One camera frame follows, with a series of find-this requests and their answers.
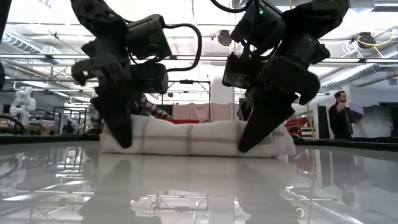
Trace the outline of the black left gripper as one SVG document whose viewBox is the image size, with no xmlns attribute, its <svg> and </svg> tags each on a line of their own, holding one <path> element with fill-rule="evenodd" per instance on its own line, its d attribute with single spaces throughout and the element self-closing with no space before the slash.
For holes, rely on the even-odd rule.
<svg viewBox="0 0 398 224">
<path fill-rule="evenodd" d="M 91 104 L 103 118 L 113 137 L 122 148 L 132 145 L 130 95 L 114 88 L 132 87 L 131 65 L 161 63 L 172 51 L 164 34 L 166 23 L 159 14 L 128 22 L 120 16 L 110 15 L 109 22 L 95 29 L 95 40 L 81 49 L 88 60 L 71 67 L 72 77 L 80 86 L 87 80 L 98 78 L 101 90 Z"/>
</svg>

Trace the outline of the red plastic bin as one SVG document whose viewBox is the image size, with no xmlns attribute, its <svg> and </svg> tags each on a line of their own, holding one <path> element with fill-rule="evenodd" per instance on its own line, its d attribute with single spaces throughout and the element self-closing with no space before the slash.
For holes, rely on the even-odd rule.
<svg viewBox="0 0 398 224">
<path fill-rule="evenodd" d="M 172 118 L 166 118 L 166 121 L 169 121 L 173 124 L 198 124 L 200 123 L 199 120 L 197 119 L 172 119 Z"/>
</svg>

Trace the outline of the white building pillar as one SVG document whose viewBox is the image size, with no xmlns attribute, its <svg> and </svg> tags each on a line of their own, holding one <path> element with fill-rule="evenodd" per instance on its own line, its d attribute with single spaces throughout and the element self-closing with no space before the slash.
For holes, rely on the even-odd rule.
<svg viewBox="0 0 398 224">
<path fill-rule="evenodd" d="M 222 84 L 222 78 L 213 77 L 210 85 L 210 101 L 212 103 L 227 104 L 234 101 L 234 89 Z"/>
</svg>

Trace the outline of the black cage frame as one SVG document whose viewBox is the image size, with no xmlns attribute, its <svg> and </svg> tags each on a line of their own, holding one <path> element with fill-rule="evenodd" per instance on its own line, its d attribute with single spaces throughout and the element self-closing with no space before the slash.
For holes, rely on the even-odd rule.
<svg viewBox="0 0 398 224">
<path fill-rule="evenodd" d="M 55 106 L 52 111 L 56 135 L 82 135 L 91 124 L 91 110 L 74 106 Z"/>
</svg>

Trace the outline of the white red-checked towel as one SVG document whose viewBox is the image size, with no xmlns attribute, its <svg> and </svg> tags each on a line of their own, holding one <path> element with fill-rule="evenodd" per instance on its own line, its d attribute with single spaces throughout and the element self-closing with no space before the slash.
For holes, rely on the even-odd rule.
<svg viewBox="0 0 398 224">
<path fill-rule="evenodd" d="M 272 157 L 294 155 L 296 148 L 287 130 L 279 126 L 250 151 L 238 143 L 245 121 L 173 124 L 147 116 L 132 116 L 132 145 L 122 148 L 107 126 L 99 136 L 101 153 L 166 156 Z"/>
</svg>

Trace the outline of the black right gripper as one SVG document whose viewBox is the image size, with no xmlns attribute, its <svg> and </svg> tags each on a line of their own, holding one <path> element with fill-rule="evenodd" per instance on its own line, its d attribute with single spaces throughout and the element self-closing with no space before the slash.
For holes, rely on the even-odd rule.
<svg viewBox="0 0 398 224">
<path fill-rule="evenodd" d="M 306 105 L 320 89 L 309 66 L 330 57 L 320 38 L 330 32 L 330 0 L 311 0 L 282 12 L 269 0 L 248 0 L 230 34 L 243 46 L 239 55 L 264 62 L 247 89 L 251 113 L 239 140 L 246 153 L 294 114 L 296 93 Z"/>
</svg>

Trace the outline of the black metal rack frame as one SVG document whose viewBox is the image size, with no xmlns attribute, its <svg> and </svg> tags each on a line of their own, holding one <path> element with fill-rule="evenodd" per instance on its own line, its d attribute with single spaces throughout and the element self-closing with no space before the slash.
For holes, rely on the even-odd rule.
<svg viewBox="0 0 398 224">
<path fill-rule="evenodd" d="M 173 99 L 169 100 L 167 97 L 167 102 L 172 103 L 206 103 L 208 105 L 206 121 L 211 121 L 211 82 L 206 80 L 170 80 L 169 81 L 169 93 L 173 94 L 191 94 L 188 99 Z"/>
</svg>

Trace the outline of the white curtain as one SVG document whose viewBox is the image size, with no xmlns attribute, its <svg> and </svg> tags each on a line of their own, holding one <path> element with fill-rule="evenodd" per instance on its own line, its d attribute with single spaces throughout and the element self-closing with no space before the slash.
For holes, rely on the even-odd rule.
<svg viewBox="0 0 398 224">
<path fill-rule="evenodd" d="M 363 109 L 363 117 L 353 125 L 353 136 L 356 138 L 390 137 L 392 130 L 390 109 L 378 105 L 367 106 Z"/>
</svg>

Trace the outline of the red cart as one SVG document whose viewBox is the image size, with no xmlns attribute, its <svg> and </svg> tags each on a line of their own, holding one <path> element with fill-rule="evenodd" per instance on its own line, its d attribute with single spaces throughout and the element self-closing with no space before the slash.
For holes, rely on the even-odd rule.
<svg viewBox="0 0 398 224">
<path fill-rule="evenodd" d="M 285 127 L 293 139 L 310 139 L 312 132 L 306 117 L 290 118 Z"/>
</svg>

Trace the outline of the long overhead light bar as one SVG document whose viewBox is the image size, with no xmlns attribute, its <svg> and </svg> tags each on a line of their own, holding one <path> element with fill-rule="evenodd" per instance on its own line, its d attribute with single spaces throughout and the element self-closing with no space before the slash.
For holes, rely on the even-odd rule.
<svg viewBox="0 0 398 224">
<path fill-rule="evenodd" d="M 59 60 L 83 60 L 88 59 L 87 55 L 45 55 L 45 54 L 0 54 L 0 58 L 6 59 L 59 59 Z M 200 57 L 200 60 L 205 61 L 225 61 L 227 56 L 206 56 Z M 178 55 L 175 57 L 167 57 L 166 60 L 190 60 L 195 59 L 191 55 Z M 322 63 L 398 63 L 398 58 L 326 58 Z"/>
</svg>

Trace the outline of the person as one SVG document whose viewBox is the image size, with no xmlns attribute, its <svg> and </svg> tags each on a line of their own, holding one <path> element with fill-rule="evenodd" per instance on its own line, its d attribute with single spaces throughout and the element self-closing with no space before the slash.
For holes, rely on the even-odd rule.
<svg viewBox="0 0 398 224">
<path fill-rule="evenodd" d="M 165 110 L 159 108 L 156 104 L 150 102 L 145 94 L 142 94 L 141 100 L 139 101 L 138 114 L 142 116 L 153 116 L 158 118 L 171 118 Z"/>
<path fill-rule="evenodd" d="M 353 134 L 350 108 L 346 105 L 347 95 L 343 90 L 334 95 L 335 103 L 328 110 L 330 127 L 335 139 L 351 139 Z"/>
</svg>

